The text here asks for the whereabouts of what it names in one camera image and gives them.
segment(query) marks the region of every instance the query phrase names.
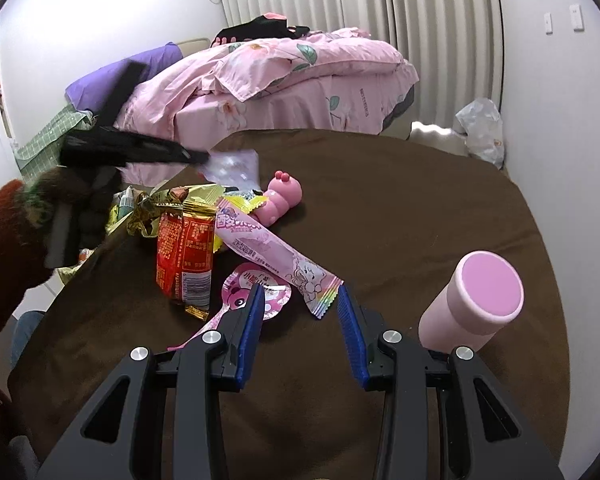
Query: blue jeans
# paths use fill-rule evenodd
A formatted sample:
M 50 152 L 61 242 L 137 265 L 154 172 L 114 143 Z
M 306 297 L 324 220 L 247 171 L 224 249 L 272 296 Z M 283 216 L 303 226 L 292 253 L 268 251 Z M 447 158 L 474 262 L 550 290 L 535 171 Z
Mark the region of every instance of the blue jeans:
M 31 310 L 22 314 L 20 319 L 16 322 L 16 328 L 13 331 L 13 339 L 11 340 L 11 370 L 15 368 L 24 347 L 29 342 L 29 339 L 31 339 L 33 331 L 40 324 L 43 317 L 45 317 L 44 312 Z

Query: metal screw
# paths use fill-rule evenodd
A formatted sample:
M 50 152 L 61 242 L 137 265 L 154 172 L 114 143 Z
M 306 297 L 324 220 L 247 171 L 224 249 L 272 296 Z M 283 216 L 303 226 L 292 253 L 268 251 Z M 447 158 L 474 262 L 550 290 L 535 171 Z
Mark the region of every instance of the metal screw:
M 134 361 L 142 361 L 149 355 L 149 351 L 144 346 L 139 346 L 131 351 L 131 358 Z
M 456 355 L 463 361 L 470 361 L 474 358 L 474 351 L 467 346 L 459 346 L 456 349 Z
M 382 334 L 382 339 L 388 343 L 399 343 L 402 341 L 402 334 L 397 330 L 387 330 Z
M 213 343 L 217 343 L 220 341 L 222 334 L 218 332 L 218 330 L 209 330 L 209 332 L 205 332 L 202 335 L 202 341 L 205 343 L 212 345 Z

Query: round table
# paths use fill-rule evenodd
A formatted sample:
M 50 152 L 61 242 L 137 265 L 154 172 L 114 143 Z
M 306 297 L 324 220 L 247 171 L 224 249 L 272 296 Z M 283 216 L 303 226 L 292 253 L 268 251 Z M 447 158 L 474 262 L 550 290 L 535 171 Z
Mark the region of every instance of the round table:
M 272 231 L 412 337 L 464 254 L 482 249 L 509 260 L 525 306 L 480 356 L 559 458 L 570 390 L 566 329 L 541 235 L 515 184 L 485 162 L 388 137 L 241 132 L 218 145 L 237 149 L 260 154 L 262 184 L 276 170 L 302 184 L 301 205 Z M 196 183 L 187 168 L 170 186 Z M 13 371 L 11 397 L 42 460 L 132 348 L 160 352 L 201 327 L 155 285 L 155 251 L 155 240 L 113 233 L 58 295 Z M 241 261 L 216 254 L 212 311 Z M 221 394 L 233 480 L 372 477 L 383 394 L 358 387 L 334 310 L 317 320 L 294 290 L 263 325 L 245 390 Z

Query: red snack package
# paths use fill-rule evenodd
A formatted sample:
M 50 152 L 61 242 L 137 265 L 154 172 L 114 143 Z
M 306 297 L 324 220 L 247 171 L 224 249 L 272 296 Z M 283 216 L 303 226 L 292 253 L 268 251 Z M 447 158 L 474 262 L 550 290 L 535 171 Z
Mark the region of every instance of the red snack package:
M 208 317 L 216 208 L 185 200 L 181 217 L 163 213 L 158 229 L 156 282 L 200 319 Z

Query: light switch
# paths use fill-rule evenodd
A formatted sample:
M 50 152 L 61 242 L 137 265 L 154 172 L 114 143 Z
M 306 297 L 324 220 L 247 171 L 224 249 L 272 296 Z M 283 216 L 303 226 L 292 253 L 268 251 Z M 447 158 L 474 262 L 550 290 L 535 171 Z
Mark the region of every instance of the light switch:
M 544 15 L 544 31 L 547 34 L 554 33 L 554 23 L 551 20 L 551 13 L 548 12 Z
M 582 32 L 584 30 L 584 23 L 582 22 L 582 8 L 579 4 L 575 4 L 569 7 L 569 12 L 571 14 L 571 25 L 573 25 L 573 30 L 576 32 Z

